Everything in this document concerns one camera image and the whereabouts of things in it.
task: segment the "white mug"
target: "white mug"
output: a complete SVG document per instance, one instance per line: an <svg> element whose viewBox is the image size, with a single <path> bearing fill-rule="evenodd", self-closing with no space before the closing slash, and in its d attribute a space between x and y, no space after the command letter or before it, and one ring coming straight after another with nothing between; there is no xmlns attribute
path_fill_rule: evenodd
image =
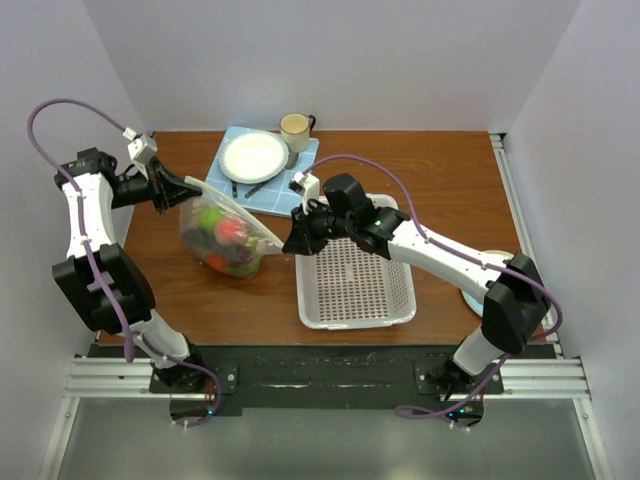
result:
<svg viewBox="0 0 640 480"><path fill-rule="evenodd" d="M280 120L280 135L289 147L289 153L303 152L309 146L311 130L316 123L313 115L290 113Z"/></svg>

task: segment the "mug handle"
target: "mug handle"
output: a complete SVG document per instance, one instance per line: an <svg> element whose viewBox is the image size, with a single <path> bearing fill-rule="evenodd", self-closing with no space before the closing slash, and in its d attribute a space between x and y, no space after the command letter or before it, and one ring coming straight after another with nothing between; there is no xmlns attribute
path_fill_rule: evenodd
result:
<svg viewBox="0 0 640 480"><path fill-rule="evenodd" d="M307 115L307 118L309 119L309 123L311 125L309 125L309 133L311 133L313 131L313 127L316 126L316 116L315 115Z"/></svg>

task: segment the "gray floor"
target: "gray floor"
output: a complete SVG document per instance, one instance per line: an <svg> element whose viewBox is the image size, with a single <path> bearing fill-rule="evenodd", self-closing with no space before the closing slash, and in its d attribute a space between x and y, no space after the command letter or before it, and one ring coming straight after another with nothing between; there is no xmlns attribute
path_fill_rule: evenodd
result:
<svg viewBox="0 0 640 480"><path fill-rule="evenodd" d="M83 400L61 479L590 479L571 401L494 400L471 434L385 411L247 410L190 430L167 400Z"/></svg>

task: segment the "white wall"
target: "white wall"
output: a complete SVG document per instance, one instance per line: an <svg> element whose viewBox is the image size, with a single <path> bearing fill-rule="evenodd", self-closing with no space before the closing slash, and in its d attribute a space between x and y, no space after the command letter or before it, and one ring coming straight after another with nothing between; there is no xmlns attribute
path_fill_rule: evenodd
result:
<svg viewBox="0 0 640 480"><path fill-rule="evenodd" d="M638 478L640 3L585 0L507 135L617 478Z"/></svg>
<svg viewBox="0 0 640 480"><path fill-rule="evenodd" d="M505 131L580 0L84 0L153 129Z"/></svg>
<svg viewBox="0 0 640 480"><path fill-rule="evenodd" d="M0 478L22 480L38 474L71 358L90 340L51 277L65 258L68 213L28 142L27 117L44 100L72 96L140 122L79 0L2 2L0 45ZM126 154L124 139L92 114L50 110L36 132L58 160L91 146Z"/></svg>

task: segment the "blue cloth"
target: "blue cloth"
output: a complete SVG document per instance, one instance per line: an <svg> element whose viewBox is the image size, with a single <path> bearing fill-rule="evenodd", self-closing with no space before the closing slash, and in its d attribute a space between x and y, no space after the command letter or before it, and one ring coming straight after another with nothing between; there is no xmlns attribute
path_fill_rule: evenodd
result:
<svg viewBox="0 0 640 480"><path fill-rule="evenodd" d="M207 173L206 183L217 188L229 198L233 198L231 192L231 180L222 173L220 169L220 156L227 143L234 139L238 135L242 135L249 132L260 132L261 130L254 130L245 127L229 127L224 134L222 143L216 152L216 156L213 159L209 173ZM317 138L312 138L309 142L309 146L304 152L300 152L298 156L298 163L291 170L283 170L278 175L268 181L260 190L254 193L249 198L244 198L244 194L253 188L253 185L238 184L238 198L233 200L242 205L244 208L251 212L268 213L271 215L279 215L288 217L291 215L291 210L300 205L301 197L297 193L289 190L289 181L293 175L306 167L311 165L316 158L318 152L318 146L320 142Z"/></svg>

